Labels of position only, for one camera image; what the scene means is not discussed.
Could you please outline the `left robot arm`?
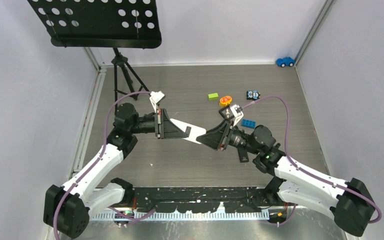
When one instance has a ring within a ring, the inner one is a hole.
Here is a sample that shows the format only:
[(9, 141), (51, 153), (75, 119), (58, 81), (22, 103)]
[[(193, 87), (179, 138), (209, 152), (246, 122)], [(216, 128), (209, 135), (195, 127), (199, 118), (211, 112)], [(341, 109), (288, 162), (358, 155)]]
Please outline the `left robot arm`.
[(114, 178), (104, 188), (97, 185), (134, 149), (136, 134), (155, 133), (159, 139), (185, 139), (192, 127), (170, 119), (164, 108), (139, 116), (131, 103), (117, 107), (113, 129), (104, 138), (96, 156), (62, 186), (52, 185), (45, 193), (43, 221), (60, 233), (74, 239), (86, 229), (89, 220), (104, 209), (119, 204), (128, 207), (134, 199), (133, 185)]

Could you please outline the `red and white remote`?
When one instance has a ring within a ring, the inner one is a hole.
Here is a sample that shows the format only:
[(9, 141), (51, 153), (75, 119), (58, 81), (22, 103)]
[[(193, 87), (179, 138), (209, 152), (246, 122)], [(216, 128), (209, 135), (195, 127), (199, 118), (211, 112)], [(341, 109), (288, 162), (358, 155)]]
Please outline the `red and white remote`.
[(171, 118), (170, 121), (176, 127), (178, 127), (179, 129), (181, 129), (186, 133), (186, 137), (184, 137), (183, 140), (201, 145), (201, 143), (197, 141), (197, 137), (200, 137), (207, 132), (205, 128), (199, 127), (187, 122), (183, 122), (174, 118)]

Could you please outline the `black remote control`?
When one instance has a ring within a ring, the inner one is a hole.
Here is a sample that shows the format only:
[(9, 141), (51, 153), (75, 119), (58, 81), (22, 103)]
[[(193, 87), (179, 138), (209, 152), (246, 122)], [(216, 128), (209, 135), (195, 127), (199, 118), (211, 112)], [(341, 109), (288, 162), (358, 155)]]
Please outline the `black remote control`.
[(238, 152), (238, 157), (239, 157), (240, 163), (248, 163), (250, 161), (247, 151), (245, 151), (243, 149), (238, 149), (237, 152)]

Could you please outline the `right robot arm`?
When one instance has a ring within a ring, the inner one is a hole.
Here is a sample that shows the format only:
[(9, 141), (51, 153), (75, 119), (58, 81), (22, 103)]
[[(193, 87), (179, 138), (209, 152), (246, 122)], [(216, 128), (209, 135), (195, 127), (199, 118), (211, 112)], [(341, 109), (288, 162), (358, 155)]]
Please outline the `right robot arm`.
[(252, 162), (256, 168), (273, 177), (274, 186), (265, 192), (271, 205), (287, 202), (312, 209), (356, 237), (361, 237), (372, 223), (375, 202), (363, 181), (336, 178), (291, 158), (280, 150), (266, 126), (258, 125), (247, 134), (223, 121), (196, 140), (214, 150), (232, 146), (254, 154)]

